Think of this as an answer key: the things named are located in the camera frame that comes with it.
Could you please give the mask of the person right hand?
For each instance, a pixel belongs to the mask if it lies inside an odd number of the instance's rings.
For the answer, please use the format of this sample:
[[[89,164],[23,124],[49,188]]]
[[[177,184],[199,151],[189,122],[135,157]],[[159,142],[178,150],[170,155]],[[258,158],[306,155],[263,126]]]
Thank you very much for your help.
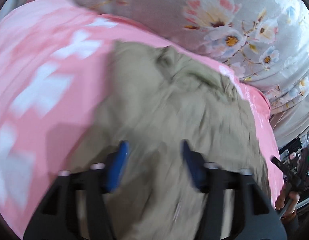
[[[272,157],[271,162],[287,178],[275,201],[275,209],[281,221],[288,223],[297,215],[297,203],[299,202],[301,193],[301,179],[278,158]]]

